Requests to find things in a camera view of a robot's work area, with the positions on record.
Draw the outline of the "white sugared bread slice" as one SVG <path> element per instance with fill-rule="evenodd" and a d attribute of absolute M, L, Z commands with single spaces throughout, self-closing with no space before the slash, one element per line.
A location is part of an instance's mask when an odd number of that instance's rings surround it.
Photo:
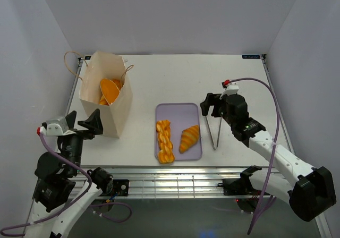
<path fill-rule="evenodd" d="M 116 100 L 120 93 L 118 87 L 110 79 L 102 79 L 100 81 L 100 89 L 109 105 Z"/>

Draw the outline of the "long twisted braided bread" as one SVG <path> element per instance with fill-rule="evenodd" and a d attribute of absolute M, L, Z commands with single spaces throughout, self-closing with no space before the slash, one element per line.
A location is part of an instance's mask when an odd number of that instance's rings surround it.
<path fill-rule="evenodd" d="M 112 79 L 112 81 L 114 82 L 114 84 L 118 87 L 119 90 L 121 90 L 122 88 L 122 83 L 120 80 L 118 79 Z"/>

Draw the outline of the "oval orange bread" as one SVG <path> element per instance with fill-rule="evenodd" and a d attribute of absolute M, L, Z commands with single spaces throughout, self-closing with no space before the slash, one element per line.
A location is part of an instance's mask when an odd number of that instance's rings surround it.
<path fill-rule="evenodd" d="M 100 105 L 105 105 L 108 106 L 109 103 L 107 102 L 107 100 L 105 99 L 104 95 L 101 96 L 100 101 L 99 101 Z"/>

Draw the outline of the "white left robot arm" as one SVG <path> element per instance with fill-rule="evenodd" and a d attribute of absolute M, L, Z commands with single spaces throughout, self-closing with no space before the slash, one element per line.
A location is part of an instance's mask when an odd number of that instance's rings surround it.
<path fill-rule="evenodd" d="M 80 168 L 83 142 L 104 131 L 100 110 L 84 121 L 77 113 L 43 122 L 37 129 L 46 152 L 37 162 L 38 178 L 25 237 L 67 237 L 75 222 L 99 195 L 113 188 L 113 177 L 101 167 Z"/>

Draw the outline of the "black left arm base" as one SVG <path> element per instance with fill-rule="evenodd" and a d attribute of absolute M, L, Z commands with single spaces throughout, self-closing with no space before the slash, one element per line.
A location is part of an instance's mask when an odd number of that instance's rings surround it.
<path fill-rule="evenodd" d="M 112 180 L 103 193 L 104 196 L 128 196 L 130 181 L 126 179 Z"/>

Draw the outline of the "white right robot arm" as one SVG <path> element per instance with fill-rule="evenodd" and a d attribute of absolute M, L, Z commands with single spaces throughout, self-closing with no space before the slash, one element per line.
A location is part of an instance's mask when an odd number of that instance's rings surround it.
<path fill-rule="evenodd" d="M 265 192 L 289 204 L 300 219 L 309 222 L 336 204 L 331 172 L 323 166 L 313 167 L 276 144 L 266 128 L 250 117 L 243 96 L 208 93 L 200 108 L 203 116 L 212 108 L 211 115 L 226 121 L 238 141 L 273 161 L 285 180 L 270 178 Z"/>

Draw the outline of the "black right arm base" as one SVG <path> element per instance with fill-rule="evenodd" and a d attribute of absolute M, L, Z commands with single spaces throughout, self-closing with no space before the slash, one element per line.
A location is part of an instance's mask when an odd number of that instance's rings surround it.
<path fill-rule="evenodd" d="M 236 180 L 222 179 L 217 184 L 218 188 L 223 189 L 225 196 L 259 196 L 260 190 L 255 189 L 249 179 L 238 178 Z"/>

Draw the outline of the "beige paper bag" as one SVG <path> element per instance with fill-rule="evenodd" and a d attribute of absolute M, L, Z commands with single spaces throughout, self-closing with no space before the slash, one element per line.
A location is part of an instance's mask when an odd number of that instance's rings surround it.
<path fill-rule="evenodd" d="M 124 130 L 132 103 L 132 89 L 128 78 L 128 70 L 132 67 L 133 65 L 125 67 L 121 56 L 97 51 L 87 62 L 84 74 L 80 76 L 82 81 L 79 99 L 83 109 L 87 115 L 95 109 L 100 110 L 105 137 L 119 138 Z M 115 79 L 121 85 L 115 100 L 107 105 L 99 103 L 103 95 L 100 85 L 103 79 L 109 82 Z"/>

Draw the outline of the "lavender plastic tray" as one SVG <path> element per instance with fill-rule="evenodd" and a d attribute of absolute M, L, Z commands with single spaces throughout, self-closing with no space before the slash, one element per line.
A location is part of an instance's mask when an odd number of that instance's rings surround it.
<path fill-rule="evenodd" d="M 184 153 L 179 152 L 182 131 L 200 125 L 198 106 L 195 103 L 163 103 L 155 110 L 155 121 L 168 120 L 171 128 L 171 142 L 176 162 L 193 162 L 202 157 L 202 142 L 198 142 Z"/>

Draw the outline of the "small striped croissant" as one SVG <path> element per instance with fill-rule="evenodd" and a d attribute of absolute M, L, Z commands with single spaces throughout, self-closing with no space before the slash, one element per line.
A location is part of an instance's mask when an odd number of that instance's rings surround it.
<path fill-rule="evenodd" d="M 191 147 L 193 147 L 199 140 L 200 132 L 199 126 L 194 125 L 182 131 L 181 141 L 179 146 L 179 152 L 181 154 L 188 151 Z"/>

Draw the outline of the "aluminium frame rail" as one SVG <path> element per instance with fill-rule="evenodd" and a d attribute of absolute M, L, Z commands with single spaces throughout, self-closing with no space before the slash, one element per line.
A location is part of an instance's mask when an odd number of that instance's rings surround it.
<path fill-rule="evenodd" d="M 67 114 L 76 111 L 76 121 L 87 115 L 79 99 L 79 90 L 89 58 L 83 59 L 75 93 Z M 246 147 L 232 134 L 220 117 L 212 117 L 212 108 L 202 116 L 200 103 L 207 93 L 222 94 L 222 82 L 230 80 L 239 86 L 251 118 L 270 133 L 270 126 L 280 127 L 278 103 L 266 82 L 260 55 L 131 55 L 123 58 L 132 89 L 132 103 L 124 130 L 119 138 L 95 136 L 83 142 L 80 168 L 84 171 L 101 167 L 113 180 L 130 181 L 129 198 L 193 198 L 202 195 L 206 177 L 222 166 L 244 167 L 239 178 L 268 194 L 270 178 L 285 180 L 273 161 Z M 163 103 L 195 103 L 199 111 L 202 157 L 197 161 L 161 164 L 158 161 L 155 110 Z M 277 135 L 271 135 L 277 142 Z M 277 197 L 270 195 L 270 201 Z"/>

